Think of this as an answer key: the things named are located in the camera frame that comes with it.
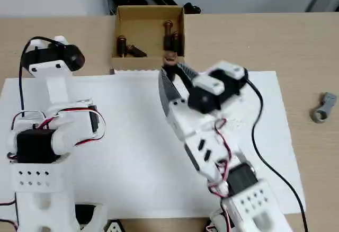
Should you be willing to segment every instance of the cardboard box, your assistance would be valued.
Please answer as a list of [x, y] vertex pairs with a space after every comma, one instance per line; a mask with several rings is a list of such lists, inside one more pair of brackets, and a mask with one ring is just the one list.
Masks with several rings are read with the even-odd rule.
[[[160, 69], [163, 63], [164, 23], [173, 22], [171, 33], [177, 31], [182, 37], [184, 48], [184, 9], [180, 6], [119, 6], [114, 31], [112, 54], [113, 68]], [[126, 37], [127, 45], [132, 44], [147, 54], [137, 58], [127, 55], [121, 58], [117, 54], [117, 38]]]

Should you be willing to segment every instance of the black wire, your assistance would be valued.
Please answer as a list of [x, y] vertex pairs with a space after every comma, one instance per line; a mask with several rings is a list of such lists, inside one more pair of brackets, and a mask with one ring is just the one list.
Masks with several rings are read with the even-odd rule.
[[278, 171], [276, 171], [269, 163], [267, 163], [267, 161], [261, 156], [257, 146], [256, 146], [256, 142], [255, 142], [255, 137], [254, 137], [254, 131], [255, 131], [255, 127], [258, 124], [261, 114], [263, 112], [263, 108], [264, 108], [264, 99], [263, 96], [261, 95], [260, 91], [256, 88], [256, 86], [248, 79], [247, 80], [248, 85], [253, 89], [253, 91], [255, 92], [255, 94], [258, 96], [259, 100], [260, 100], [260, 110], [259, 110], [259, 114], [258, 117], [256, 118], [253, 127], [252, 127], [252, 143], [253, 143], [253, 147], [254, 150], [256, 152], [256, 154], [258, 155], [259, 159], [274, 173], [276, 174], [293, 192], [293, 194], [295, 195], [299, 207], [300, 207], [300, 211], [301, 211], [301, 216], [302, 216], [302, 222], [304, 223], [304, 230], [305, 232], [308, 232], [308, 227], [307, 227], [307, 221], [306, 221], [306, 215], [305, 215], [305, 211], [304, 211], [304, 207], [302, 206], [302, 202], [300, 200], [300, 197], [298, 195], [298, 193], [296, 192], [296, 190], [293, 188], [293, 186], [289, 183], [289, 181], [287, 181]]
[[11, 220], [5, 220], [5, 219], [0, 219], [0, 222], [5, 222], [5, 223], [11, 224], [14, 227], [15, 231], [17, 231], [17, 226], [16, 226], [15, 222], [13, 222]]
[[31, 38], [25, 45], [25, 47], [23, 48], [22, 50], [22, 53], [21, 53], [21, 58], [20, 58], [20, 65], [19, 65], [19, 93], [20, 93], [20, 104], [21, 104], [21, 110], [25, 110], [25, 104], [24, 104], [24, 101], [23, 101], [23, 92], [22, 92], [22, 68], [23, 68], [23, 56], [25, 55], [28, 47], [30, 46], [31, 44], [31, 41], [32, 40], [44, 40], [44, 41], [47, 41], [47, 42], [50, 42], [54, 45], [57, 45], [57, 46], [65, 46], [65, 44], [62, 44], [61, 42], [59, 41], [56, 41], [56, 40], [52, 40], [52, 39], [49, 39], [49, 38], [46, 38], [46, 37], [42, 37], [42, 36], [35, 36], [33, 38]]

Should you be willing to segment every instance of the white paper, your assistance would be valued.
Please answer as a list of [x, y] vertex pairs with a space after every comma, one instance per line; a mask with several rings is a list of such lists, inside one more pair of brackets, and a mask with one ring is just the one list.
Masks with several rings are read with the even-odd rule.
[[[295, 187], [304, 206], [300, 174], [291, 144], [286, 112], [275, 72], [251, 72], [264, 97], [256, 142], [263, 157]], [[5, 146], [13, 115], [20, 110], [17, 79], [7, 79], [0, 98], [0, 201], [13, 197]], [[24, 79], [26, 109], [45, 110], [47, 88], [37, 79]], [[77, 202], [99, 202], [110, 218], [207, 217], [218, 209], [206, 179], [199, 175], [183, 144], [167, 124], [159, 100], [157, 72], [117, 72], [112, 76], [73, 77], [69, 92], [75, 100], [92, 98], [106, 120], [101, 141], [74, 148], [74, 184]], [[249, 107], [258, 107], [252, 95]], [[251, 128], [242, 145], [252, 152], [258, 177], [268, 180], [284, 213], [300, 212], [289, 188], [255, 156]], [[13, 210], [1, 209], [1, 217]]]

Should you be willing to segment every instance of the wooden table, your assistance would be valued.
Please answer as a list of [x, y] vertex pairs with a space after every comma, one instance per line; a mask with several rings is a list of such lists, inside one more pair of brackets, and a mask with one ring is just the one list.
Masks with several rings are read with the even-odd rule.
[[[339, 14], [187, 15], [186, 62], [204, 70], [219, 59], [250, 70], [275, 70], [287, 111], [307, 202], [310, 231], [336, 231], [339, 209], [339, 109], [324, 124], [309, 110], [321, 92], [339, 95]], [[114, 17], [0, 19], [0, 84], [17, 77], [21, 50], [35, 35], [64, 35], [77, 44], [87, 63], [76, 75], [108, 74]], [[300, 215], [288, 215], [303, 231]], [[127, 232], [202, 231], [206, 219], [124, 220]], [[0, 231], [12, 231], [0, 225]]]

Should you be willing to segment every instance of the small wrench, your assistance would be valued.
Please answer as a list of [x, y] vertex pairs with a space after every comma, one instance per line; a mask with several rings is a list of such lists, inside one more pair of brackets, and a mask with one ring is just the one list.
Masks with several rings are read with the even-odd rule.
[[316, 123], [323, 123], [326, 122], [332, 107], [337, 101], [337, 96], [335, 96], [333, 93], [325, 93], [321, 103], [320, 107], [315, 108], [311, 112], [311, 118], [313, 122]]

